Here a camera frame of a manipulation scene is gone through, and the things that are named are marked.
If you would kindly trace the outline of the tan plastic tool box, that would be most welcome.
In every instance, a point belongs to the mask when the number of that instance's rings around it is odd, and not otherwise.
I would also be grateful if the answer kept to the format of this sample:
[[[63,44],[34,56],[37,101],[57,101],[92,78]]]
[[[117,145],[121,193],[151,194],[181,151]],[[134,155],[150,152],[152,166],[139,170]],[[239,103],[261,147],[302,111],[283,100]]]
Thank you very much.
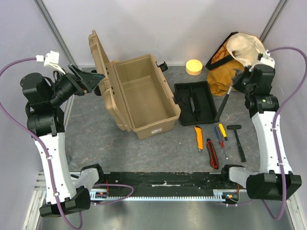
[[[110,61],[95,30],[88,41],[96,71],[105,76],[98,85],[105,108],[117,126],[138,139],[172,130],[181,110],[163,74],[167,65],[150,54]]]

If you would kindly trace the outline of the black rubber mallet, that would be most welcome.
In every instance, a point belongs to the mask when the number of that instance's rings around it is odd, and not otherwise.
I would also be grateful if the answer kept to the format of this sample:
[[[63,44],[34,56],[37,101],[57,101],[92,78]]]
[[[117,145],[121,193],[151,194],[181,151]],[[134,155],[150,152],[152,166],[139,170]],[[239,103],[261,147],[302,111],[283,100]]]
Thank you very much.
[[[236,137],[236,141],[237,141],[237,146],[238,146],[238,152],[239,152],[239,156],[240,156],[240,159],[241,159],[241,162],[246,162],[246,157],[245,157],[245,154],[244,154],[244,151],[243,151],[243,148],[241,146],[241,143],[240,143],[240,140],[239,140],[239,136],[238,136],[238,133],[237,133],[237,130],[241,129],[242,126],[241,125],[228,125],[227,126],[227,129],[228,130],[233,130],[234,131],[234,134],[235,134],[235,137]]]

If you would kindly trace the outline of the yellow and black screwdriver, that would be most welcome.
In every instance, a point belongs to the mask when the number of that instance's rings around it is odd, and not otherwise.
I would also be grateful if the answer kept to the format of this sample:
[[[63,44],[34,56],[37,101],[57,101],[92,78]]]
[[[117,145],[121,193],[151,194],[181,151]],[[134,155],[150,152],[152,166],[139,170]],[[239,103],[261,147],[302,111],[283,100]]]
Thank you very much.
[[[217,127],[219,128],[219,131],[220,131],[220,134],[221,134],[221,136],[223,138],[223,141],[225,140],[226,143],[228,144],[228,146],[230,146],[229,143],[228,143],[228,136],[226,134],[226,131],[225,131],[225,128],[224,128],[223,124],[219,123]]]

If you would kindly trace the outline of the black tool box tray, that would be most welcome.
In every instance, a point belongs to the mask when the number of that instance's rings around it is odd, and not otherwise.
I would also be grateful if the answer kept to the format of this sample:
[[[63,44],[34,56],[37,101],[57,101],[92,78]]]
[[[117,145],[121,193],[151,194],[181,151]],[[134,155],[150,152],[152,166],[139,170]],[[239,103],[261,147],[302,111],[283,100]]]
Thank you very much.
[[[182,126],[216,122],[217,110],[207,81],[176,83],[174,88]]]

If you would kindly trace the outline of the blue and red screwdriver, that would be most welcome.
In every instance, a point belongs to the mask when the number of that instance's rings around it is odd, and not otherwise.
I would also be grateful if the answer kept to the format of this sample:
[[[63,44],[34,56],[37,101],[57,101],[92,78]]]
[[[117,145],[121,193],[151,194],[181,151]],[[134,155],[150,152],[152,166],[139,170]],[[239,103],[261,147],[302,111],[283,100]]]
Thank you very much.
[[[222,150],[224,152],[225,158],[228,159],[228,156],[227,156],[226,151],[224,149],[224,141],[223,141],[223,138],[222,138],[222,136],[220,134],[219,128],[217,126],[215,126],[214,127],[214,131],[215,131],[215,134],[216,134],[217,139],[219,141],[219,144],[220,144],[220,146],[221,146],[221,148],[222,148]]]

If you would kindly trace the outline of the black handled hammer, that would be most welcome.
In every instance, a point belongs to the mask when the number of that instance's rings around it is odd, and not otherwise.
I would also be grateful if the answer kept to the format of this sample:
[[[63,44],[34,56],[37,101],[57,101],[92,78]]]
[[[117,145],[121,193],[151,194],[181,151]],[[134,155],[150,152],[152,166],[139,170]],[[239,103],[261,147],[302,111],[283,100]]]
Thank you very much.
[[[244,72],[243,70],[241,69],[234,69],[236,72],[235,72],[235,75],[232,77],[232,83],[230,84],[230,87],[228,89],[228,91],[226,92],[225,96],[224,96],[224,99],[217,111],[217,114],[216,114],[216,117],[215,117],[215,122],[219,122],[220,120],[220,117],[221,117],[221,114],[225,108],[225,105],[227,103],[227,100],[230,96],[230,93],[233,89],[233,86],[236,84],[236,82],[239,80],[240,76],[242,75],[242,73]]]

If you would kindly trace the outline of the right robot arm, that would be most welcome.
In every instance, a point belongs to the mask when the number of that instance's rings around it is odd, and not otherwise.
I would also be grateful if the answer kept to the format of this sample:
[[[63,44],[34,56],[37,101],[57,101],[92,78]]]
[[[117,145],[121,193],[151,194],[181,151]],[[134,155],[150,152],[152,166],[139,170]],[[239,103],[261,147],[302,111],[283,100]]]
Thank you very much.
[[[245,106],[257,133],[260,149],[259,172],[244,166],[227,164],[222,168],[220,184],[232,188],[236,183],[247,190],[250,199],[282,201],[302,185],[286,157],[280,132],[279,102],[271,94],[275,69],[265,64],[246,67],[233,79],[233,88],[245,95]]]

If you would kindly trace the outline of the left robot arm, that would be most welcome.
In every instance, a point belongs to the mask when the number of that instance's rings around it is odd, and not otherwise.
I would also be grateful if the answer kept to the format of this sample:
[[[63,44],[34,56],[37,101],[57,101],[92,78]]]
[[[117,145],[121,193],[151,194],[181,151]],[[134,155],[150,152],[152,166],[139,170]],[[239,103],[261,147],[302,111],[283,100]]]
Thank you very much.
[[[99,164],[83,167],[76,182],[72,181],[65,153],[64,112],[61,109],[71,96],[83,96],[95,90],[105,75],[83,71],[73,64],[68,67],[70,72],[55,70],[55,80],[34,72],[20,81],[27,99],[27,129],[40,152],[47,187],[46,202],[39,209],[42,217],[88,210],[91,189],[101,188],[106,182]]]

